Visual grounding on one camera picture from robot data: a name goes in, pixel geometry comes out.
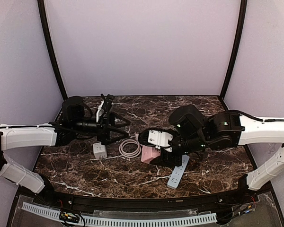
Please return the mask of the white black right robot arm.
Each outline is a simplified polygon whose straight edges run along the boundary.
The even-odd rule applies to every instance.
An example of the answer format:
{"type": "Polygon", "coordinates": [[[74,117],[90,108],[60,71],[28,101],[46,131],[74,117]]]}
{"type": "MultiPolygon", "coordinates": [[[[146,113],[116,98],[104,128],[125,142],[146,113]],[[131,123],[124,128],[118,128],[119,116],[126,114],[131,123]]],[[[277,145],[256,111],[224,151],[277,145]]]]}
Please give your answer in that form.
{"type": "Polygon", "coordinates": [[[255,117],[239,110],[205,117],[196,106],[186,105],[170,115],[169,124],[175,127],[177,136],[151,129],[147,142],[178,156],[206,148],[216,150],[256,143],[280,143],[281,147],[271,158],[244,177],[248,190],[259,190],[284,171],[284,117],[255,117]]]}

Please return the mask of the blue power strip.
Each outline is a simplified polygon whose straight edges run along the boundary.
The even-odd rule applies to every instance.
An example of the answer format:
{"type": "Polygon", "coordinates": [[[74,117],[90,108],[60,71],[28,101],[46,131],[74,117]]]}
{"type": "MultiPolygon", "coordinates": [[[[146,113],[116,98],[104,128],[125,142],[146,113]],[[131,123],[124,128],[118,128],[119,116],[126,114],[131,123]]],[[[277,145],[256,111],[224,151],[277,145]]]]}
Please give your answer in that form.
{"type": "Polygon", "coordinates": [[[190,157],[188,155],[182,156],[182,164],[180,166],[176,166],[172,172],[172,174],[169,177],[169,180],[167,182],[167,187],[170,189],[177,189],[182,176],[184,174],[184,171],[186,169],[186,166],[189,162],[190,157]]]}

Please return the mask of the pink cube socket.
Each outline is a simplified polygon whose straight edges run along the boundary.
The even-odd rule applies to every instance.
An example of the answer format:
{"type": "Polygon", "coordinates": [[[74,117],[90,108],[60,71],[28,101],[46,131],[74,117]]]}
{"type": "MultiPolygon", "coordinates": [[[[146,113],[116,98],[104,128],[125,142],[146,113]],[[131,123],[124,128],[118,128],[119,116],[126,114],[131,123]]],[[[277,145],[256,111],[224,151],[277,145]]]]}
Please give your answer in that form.
{"type": "Polygon", "coordinates": [[[160,156],[160,150],[155,147],[149,147],[142,145],[141,151],[141,161],[143,163],[149,164],[153,159],[160,156]]]}

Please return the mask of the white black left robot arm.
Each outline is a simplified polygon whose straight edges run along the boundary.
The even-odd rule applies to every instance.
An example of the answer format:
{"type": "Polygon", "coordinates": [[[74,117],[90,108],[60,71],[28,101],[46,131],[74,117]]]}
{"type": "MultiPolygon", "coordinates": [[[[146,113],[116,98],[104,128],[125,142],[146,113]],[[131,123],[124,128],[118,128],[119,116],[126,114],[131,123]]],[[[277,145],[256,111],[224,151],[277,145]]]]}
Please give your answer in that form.
{"type": "Polygon", "coordinates": [[[62,103],[62,113],[58,120],[39,125],[0,124],[0,176],[25,187],[35,194],[54,191],[49,180],[34,173],[3,152],[13,148],[34,146],[61,147],[73,140],[97,138],[102,145],[109,145],[129,137],[122,130],[131,122],[112,112],[113,95],[102,96],[96,113],[84,103],[80,96],[72,96],[62,103]]]}

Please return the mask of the white cube socket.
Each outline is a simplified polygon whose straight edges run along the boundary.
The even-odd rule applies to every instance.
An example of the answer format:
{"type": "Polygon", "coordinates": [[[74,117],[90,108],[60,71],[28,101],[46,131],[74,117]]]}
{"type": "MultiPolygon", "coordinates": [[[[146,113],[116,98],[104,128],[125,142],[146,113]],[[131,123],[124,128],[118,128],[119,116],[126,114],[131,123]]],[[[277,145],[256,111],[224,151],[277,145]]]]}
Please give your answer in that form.
{"type": "Polygon", "coordinates": [[[95,159],[107,158],[107,149],[101,142],[93,144],[93,154],[95,159]]]}

